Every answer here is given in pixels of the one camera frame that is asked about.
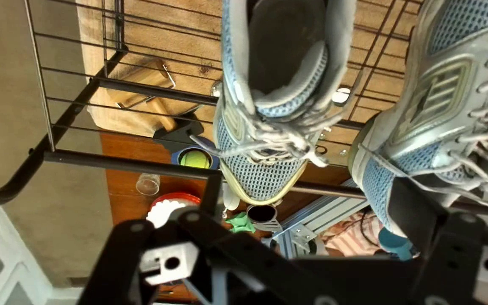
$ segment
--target sneaker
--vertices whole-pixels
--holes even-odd
[[[223,0],[223,80],[213,121],[222,174],[250,206],[296,184],[332,114],[350,50],[354,2]]]
[[[449,207],[488,206],[488,0],[428,0],[422,8],[396,107],[359,133],[350,175],[381,223],[394,177]]]

